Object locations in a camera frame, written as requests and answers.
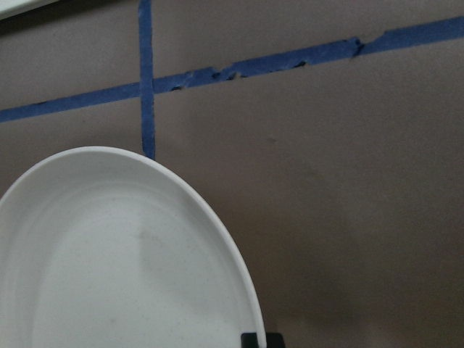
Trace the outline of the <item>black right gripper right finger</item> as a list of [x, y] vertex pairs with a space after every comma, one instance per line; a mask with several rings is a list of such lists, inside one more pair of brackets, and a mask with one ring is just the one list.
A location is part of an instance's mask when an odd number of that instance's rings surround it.
[[281, 333], [267, 332], [266, 342], [267, 348], [284, 348], [284, 338]]

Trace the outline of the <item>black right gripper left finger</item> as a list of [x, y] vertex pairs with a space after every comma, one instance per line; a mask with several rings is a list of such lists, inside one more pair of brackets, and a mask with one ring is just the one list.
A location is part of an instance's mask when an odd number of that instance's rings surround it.
[[241, 348], [258, 348], [256, 333], [243, 333], [241, 335]]

